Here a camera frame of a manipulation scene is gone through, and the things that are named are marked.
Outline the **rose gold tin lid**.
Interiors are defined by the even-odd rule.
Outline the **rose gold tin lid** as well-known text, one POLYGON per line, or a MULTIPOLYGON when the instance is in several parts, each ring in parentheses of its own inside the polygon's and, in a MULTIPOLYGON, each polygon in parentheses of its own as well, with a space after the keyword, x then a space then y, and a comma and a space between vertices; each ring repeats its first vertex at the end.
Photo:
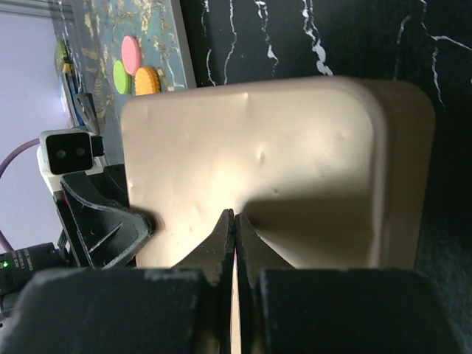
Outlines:
POLYGON ((414 266, 435 113, 404 81, 312 77, 129 100, 128 196, 152 213, 141 267, 170 267, 244 214, 297 268, 414 266))

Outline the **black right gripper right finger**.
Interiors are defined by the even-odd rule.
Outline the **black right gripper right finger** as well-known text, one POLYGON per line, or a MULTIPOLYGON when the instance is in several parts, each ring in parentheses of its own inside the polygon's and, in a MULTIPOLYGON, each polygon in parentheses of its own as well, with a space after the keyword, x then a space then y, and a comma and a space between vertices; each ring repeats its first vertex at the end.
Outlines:
POLYGON ((235 218, 243 353, 459 353, 431 283, 400 269, 296 269, 235 218))

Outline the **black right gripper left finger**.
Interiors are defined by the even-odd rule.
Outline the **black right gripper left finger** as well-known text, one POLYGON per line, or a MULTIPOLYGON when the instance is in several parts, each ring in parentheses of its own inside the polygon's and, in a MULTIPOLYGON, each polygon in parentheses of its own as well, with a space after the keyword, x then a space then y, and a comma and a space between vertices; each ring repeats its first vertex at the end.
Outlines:
POLYGON ((172 268, 43 271, 7 326, 9 353, 229 353, 235 216, 172 268))

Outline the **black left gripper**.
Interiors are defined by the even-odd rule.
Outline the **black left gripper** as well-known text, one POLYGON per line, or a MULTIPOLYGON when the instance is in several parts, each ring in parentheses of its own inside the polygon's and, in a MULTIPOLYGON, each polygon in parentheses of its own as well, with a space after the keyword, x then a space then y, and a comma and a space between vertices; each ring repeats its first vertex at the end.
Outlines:
POLYGON ((149 212, 130 207, 123 164, 63 175, 55 203, 63 225, 58 247, 69 246, 69 262, 78 268, 133 264, 156 230, 149 212))

